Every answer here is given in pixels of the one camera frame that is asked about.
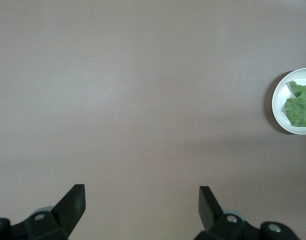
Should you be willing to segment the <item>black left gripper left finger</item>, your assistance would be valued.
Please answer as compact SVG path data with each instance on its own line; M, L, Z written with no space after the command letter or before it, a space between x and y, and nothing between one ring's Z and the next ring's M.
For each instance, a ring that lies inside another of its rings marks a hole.
M76 184L50 211L38 211L25 220L28 239L67 240L85 210L85 186Z

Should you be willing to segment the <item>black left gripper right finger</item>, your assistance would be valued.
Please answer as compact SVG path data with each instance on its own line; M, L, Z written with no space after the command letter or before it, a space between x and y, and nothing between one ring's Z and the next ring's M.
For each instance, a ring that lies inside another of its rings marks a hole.
M199 187L198 213L204 227L195 240L240 240L245 223L238 215L225 213L208 186Z

